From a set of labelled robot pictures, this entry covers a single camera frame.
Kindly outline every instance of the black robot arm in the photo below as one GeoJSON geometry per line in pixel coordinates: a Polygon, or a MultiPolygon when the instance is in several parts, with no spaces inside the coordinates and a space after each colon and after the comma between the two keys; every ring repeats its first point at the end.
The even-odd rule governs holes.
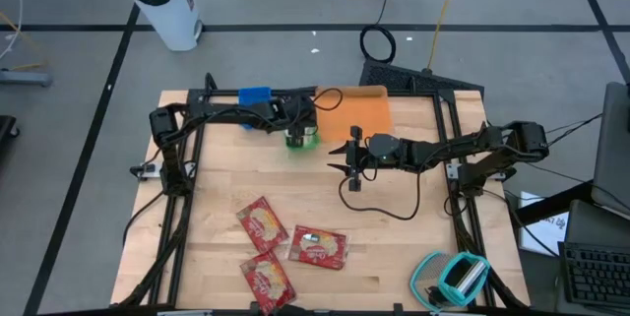
{"type": "Polygon", "coordinates": [[[533,122],[515,121],[502,127],[484,123],[479,131],[447,143],[417,142],[375,134],[365,141],[366,147],[362,147],[361,129],[352,127],[350,133],[352,140],[330,152],[332,155],[345,154],[346,165],[329,165],[350,176],[349,190],[355,192],[361,189],[359,174],[364,169],[395,168],[422,173],[440,162],[490,152],[477,163],[460,165],[453,174],[457,175],[461,192],[478,196],[491,175],[504,173],[507,179],[516,172],[512,167],[514,163],[537,162],[549,155],[544,129],[533,122]]]}
{"type": "Polygon", "coordinates": [[[252,105],[222,103],[174,103],[154,110],[149,115],[154,142],[161,150],[163,163],[159,176],[163,193],[182,196],[190,193],[184,162],[177,154],[177,146],[200,125],[207,123],[248,124],[267,133],[285,131],[286,144],[301,147],[306,128],[317,125],[315,104],[301,93],[277,97],[252,105]],[[187,112],[187,120],[178,126],[177,113],[187,112]]]}

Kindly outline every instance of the teal object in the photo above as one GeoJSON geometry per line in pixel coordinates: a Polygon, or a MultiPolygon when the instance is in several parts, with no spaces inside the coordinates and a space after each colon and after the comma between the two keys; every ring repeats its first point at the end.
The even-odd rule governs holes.
{"type": "Polygon", "coordinates": [[[442,252],[433,252],[424,257],[422,262],[417,266],[409,281],[409,287],[413,292],[413,296],[415,296],[424,307],[433,312],[440,312],[442,307],[438,307],[429,301],[428,288],[430,286],[437,286],[439,291],[452,306],[464,307],[471,303],[479,294],[489,271],[490,263],[485,258],[472,253],[462,252],[453,256],[442,252]],[[479,277],[476,278],[474,284],[466,294],[457,290],[456,285],[446,284],[449,273],[461,260],[469,261],[472,266],[476,262],[481,262],[485,266],[484,270],[479,277]]]}

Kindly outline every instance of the wooden table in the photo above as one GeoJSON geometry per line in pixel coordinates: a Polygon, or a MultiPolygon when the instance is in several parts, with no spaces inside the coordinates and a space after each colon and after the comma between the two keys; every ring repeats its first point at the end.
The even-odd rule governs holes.
{"type": "MultiPolygon", "coordinates": [[[[187,92],[164,92],[159,105],[184,102],[187,92]]],[[[478,92],[456,92],[463,134],[477,131],[485,119],[478,92]]],[[[214,97],[236,102],[235,97],[214,97]]],[[[393,135],[437,142],[431,98],[390,97],[393,135]]],[[[448,107],[446,127],[452,135],[448,107]]],[[[342,204],[338,185],[343,175],[326,163],[342,162],[329,156],[342,143],[320,144],[310,152],[292,152],[282,133],[267,135],[237,125],[213,124],[204,135],[195,197],[177,301],[179,308],[246,309],[254,296],[239,265],[257,255],[235,213],[265,196],[289,234],[296,224],[333,230],[350,236],[346,266],[327,270],[285,258],[287,242],[275,251],[293,284],[293,304],[308,309],[423,310],[409,289],[410,275],[430,252],[456,253],[453,223],[443,211],[447,197],[444,168],[422,173],[421,203],[412,221],[396,221],[379,213],[357,213],[342,204]]],[[[156,147],[151,142],[147,158],[156,147]]],[[[501,184],[486,189],[503,195],[501,184]]],[[[159,192],[158,180],[140,184],[134,211],[159,192]]],[[[347,193],[357,207],[380,207],[408,215],[415,205],[415,175],[401,171],[378,173],[363,182],[362,192],[347,193]]],[[[112,302],[120,301],[155,260],[166,199],[142,215],[129,231],[112,302]]],[[[523,302],[529,297],[505,203],[491,195],[476,199],[487,258],[505,284],[523,302]]],[[[166,299],[170,266],[165,268],[160,300],[166,299]]]]}

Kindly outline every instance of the metal bracket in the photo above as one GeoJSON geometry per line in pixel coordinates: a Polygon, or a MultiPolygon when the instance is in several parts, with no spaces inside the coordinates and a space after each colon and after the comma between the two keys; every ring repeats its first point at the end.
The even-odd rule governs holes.
{"type": "MultiPolygon", "coordinates": [[[[458,168],[461,165],[462,165],[461,163],[447,163],[446,164],[446,174],[448,175],[448,179],[459,178],[458,168]]],[[[494,179],[498,181],[503,181],[505,180],[505,178],[506,178],[505,173],[495,173],[495,174],[492,174],[490,177],[488,177],[488,179],[494,179]]]]}
{"type": "MultiPolygon", "coordinates": [[[[197,172],[190,172],[195,169],[195,162],[186,162],[186,174],[190,177],[194,177],[197,172]]],[[[138,177],[138,180],[147,180],[149,178],[159,178],[159,171],[161,170],[161,162],[149,163],[146,166],[137,165],[130,168],[133,175],[138,177]]]]}

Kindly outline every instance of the computer monitor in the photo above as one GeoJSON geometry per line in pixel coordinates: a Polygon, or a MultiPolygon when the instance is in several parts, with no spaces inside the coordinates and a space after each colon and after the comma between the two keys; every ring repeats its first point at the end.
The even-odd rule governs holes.
{"type": "MultiPolygon", "coordinates": [[[[593,183],[630,206],[630,93],[624,84],[606,86],[593,183]]],[[[630,216],[630,210],[597,187],[592,197],[596,203],[630,216]]]]}

